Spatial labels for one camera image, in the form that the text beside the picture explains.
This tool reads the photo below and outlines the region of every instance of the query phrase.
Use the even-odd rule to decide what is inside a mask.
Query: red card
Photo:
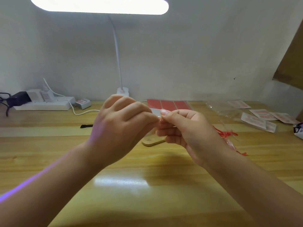
[[[185,101],[175,101],[175,105],[178,109],[187,109],[190,110],[190,107]]]
[[[163,109],[165,109],[165,110],[169,110],[169,111],[177,110],[176,105],[174,104],[173,101],[161,100],[161,103],[162,103]]]
[[[148,99],[147,104],[149,105],[149,108],[162,109],[160,100]]]

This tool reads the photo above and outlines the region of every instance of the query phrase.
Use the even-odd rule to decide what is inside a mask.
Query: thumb
[[[184,132],[190,119],[185,118],[184,116],[178,114],[176,111],[168,111],[165,109],[161,110],[162,118],[164,118],[167,122],[175,125],[180,132]]]

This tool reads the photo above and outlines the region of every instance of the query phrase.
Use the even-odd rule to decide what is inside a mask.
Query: bare skin
[[[162,111],[112,95],[102,106],[89,140],[0,197],[0,225],[48,226],[97,173],[123,158],[151,129],[183,146],[260,226],[303,226],[303,196],[229,149],[200,113]]]

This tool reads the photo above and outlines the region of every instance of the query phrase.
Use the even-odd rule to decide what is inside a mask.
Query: table
[[[268,107],[246,102],[252,109]],[[220,117],[203,102],[191,102],[218,129]],[[90,109],[99,109],[93,102]],[[0,194],[35,175],[73,146],[85,141],[97,113],[15,111],[0,107]],[[303,140],[292,126],[276,133],[224,120],[238,133],[231,141],[240,152],[299,192],[303,192]],[[251,217],[186,151],[174,144],[145,147],[138,143],[122,160],[83,187],[50,226],[255,226]]]

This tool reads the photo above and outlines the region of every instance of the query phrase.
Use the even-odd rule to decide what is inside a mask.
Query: forearm
[[[48,226],[97,173],[79,157],[78,146],[0,198],[1,226]]]
[[[221,167],[206,166],[206,170],[259,225],[303,225],[299,192],[236,152],[226,150],[218,158]]]

